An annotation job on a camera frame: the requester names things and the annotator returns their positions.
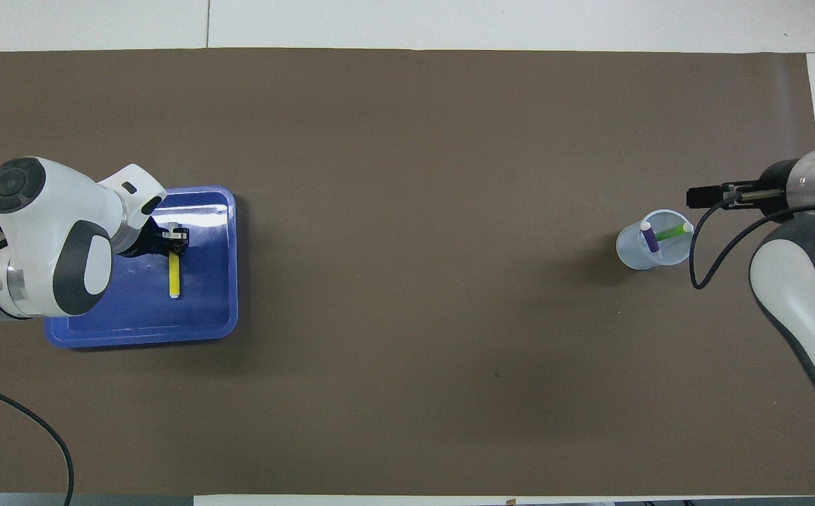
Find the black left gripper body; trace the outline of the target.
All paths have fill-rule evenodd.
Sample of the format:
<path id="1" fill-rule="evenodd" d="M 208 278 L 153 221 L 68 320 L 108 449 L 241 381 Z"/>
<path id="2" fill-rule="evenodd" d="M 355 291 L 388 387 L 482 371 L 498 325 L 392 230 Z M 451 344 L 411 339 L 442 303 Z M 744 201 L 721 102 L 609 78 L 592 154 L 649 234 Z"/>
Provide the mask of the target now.
<path id="1" fill-rule="evenodd" d="M 137 239 L 128 249 L 124 250 L 124 257 L 141 257 L 144 255 L 161 255 L 168 257 L 171 250 L 166 244 L 167 228 L 158 225 L 153 217 L 148 218 L 141 228 Z"/>

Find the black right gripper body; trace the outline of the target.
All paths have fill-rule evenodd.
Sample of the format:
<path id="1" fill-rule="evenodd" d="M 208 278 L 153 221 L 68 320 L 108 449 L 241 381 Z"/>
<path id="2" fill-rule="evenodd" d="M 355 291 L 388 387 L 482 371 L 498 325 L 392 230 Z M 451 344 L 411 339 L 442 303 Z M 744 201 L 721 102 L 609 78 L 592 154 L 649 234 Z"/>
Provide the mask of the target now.
<path id="1" fill-rule="evenodd" d="M 763 214 L 774 214 L 787 208 L 803 204 L 802 196 L 793 188 L 789 189 L 789 178 L 800 160 L 783 160 L 767 167 L 757 180 L 757 191 L 776 191 L 777 195 L 757 201 Z"/>

